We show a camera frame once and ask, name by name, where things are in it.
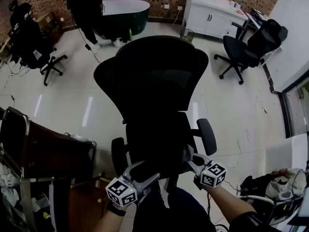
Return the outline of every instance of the hand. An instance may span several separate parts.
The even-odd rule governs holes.
[[[277,172],[273,173],[272,175],[274,175],[276,177],[286,176],[287,170],[288,170],[287,168],[282,168],[282,169],[278,170]]]

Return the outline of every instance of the bathtub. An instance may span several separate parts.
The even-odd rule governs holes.
[[[141,33],[146,26],[150,4],[142,0],[104,0],[103,16],[117,25],[119,36],[131,29],[132,35]]]

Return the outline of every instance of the chair seat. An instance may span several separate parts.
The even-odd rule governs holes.
[[[258,57],[249,52],[245,42],[231,36],[223,37],[225,51],[231,61],[245,66],[255,67]]]
[[[149,119],[130,122],[126,136],[131,163],[145,160],[134,179],[146,179],[155,173],[168,178],[189,170],[183,166],[183,149],[196,145],[184,112],[150,116]]]

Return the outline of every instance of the white wall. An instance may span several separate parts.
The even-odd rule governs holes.
[[[269,17],[280,23],[291,1],[292,0],[278,0]]]
[[[274,89],[282,92],[309,69],[309,0],[278,0],[270,17],[288,30],[282,50],[267,63]]]

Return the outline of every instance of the sleeve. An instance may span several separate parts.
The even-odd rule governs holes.
[[[230,232],[279,232],[279,230],[264,224],[255,212],[246,212],[235,218],[230,224]]]

